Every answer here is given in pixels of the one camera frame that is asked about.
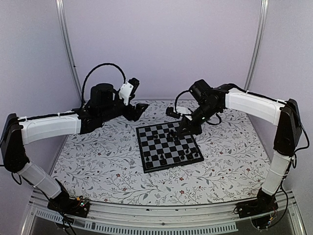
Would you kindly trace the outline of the black silver chess board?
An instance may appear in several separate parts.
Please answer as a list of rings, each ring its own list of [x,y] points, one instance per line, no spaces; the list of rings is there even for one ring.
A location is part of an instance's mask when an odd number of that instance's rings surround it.
[[[167,133],[170,130],[176,132],[179,128],[179,122],[166,122],[155,125],[148,125],[136,128],[138,146],[141,155],[142,167],[144,173],[151,173],[160,170],[169,169],[180,165],[189,165],[204,161],[194,137],[187,135],[179,138],[178,141],[168,142]],[[158,139],[154,140],[153,135],[158,135]],[[190,154],[185,154],[185,150],[189,148]],[[197,152],[199,157],[193,158],[193,153]],[[180,153],[184,153],[184,160],[179,158]],[[160,165],[160,156],[164,155],[167,164]],[[158,155],[158,161],[153,161],[152,156]]]

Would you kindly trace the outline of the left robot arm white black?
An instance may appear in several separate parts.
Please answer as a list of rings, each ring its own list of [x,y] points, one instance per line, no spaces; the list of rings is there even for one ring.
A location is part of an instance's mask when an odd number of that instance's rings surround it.
[[[112,84],[101,83],[92,87],[90,100],[81,108],[36,117],[9,114],[0,141],[3,166],[53,199],[61,212],[69,212],[73,203],[68,192],[60,182],[30,161],[25,145],[57,136],[91,133],[119,116],[129,121],[139,120],[148,104],[130,104],[138,86],[139,81],[135,78],[124,82],[119,90]]]

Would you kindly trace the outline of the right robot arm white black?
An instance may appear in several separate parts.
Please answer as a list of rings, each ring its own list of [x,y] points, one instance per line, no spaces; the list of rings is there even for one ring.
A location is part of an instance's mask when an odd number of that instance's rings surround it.
[[[283,101],[252,93],[233,83],[213,88],[203,79],[196,81],[187,92],[197,101],[198,108],[190,111],[174,107],[174,112],[182,117],[178,136],[201,134],[202,124],[225,109],[244,112],[276,127],[270,168],[257,199],[251,205],[256,213],[264,213],[271,207],[276,192],[286,179],[292,162],[296,160],[296,152],[299,151],[297,145],[305,133],[297,102],[294,99]]]

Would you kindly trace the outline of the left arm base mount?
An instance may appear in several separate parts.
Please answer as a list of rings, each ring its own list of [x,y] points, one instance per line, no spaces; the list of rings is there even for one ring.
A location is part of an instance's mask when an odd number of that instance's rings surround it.
[[[87,218],[90,203],[89,199],[83,198],[83,196],[72,198],[59,195],[56,198],[49,200],[47,208],[66,215]]]

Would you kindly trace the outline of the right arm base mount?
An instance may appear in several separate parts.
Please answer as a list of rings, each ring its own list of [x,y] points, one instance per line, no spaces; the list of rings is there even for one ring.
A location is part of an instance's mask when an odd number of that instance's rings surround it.
[[[253,199],[250,201],[243,201],[236,204],[233,212],[240,218],[246,218],[250,216],[260,215],[267,212],[273,212],[278,209],[278,204],[273,199],[268,204],[265,201]]]

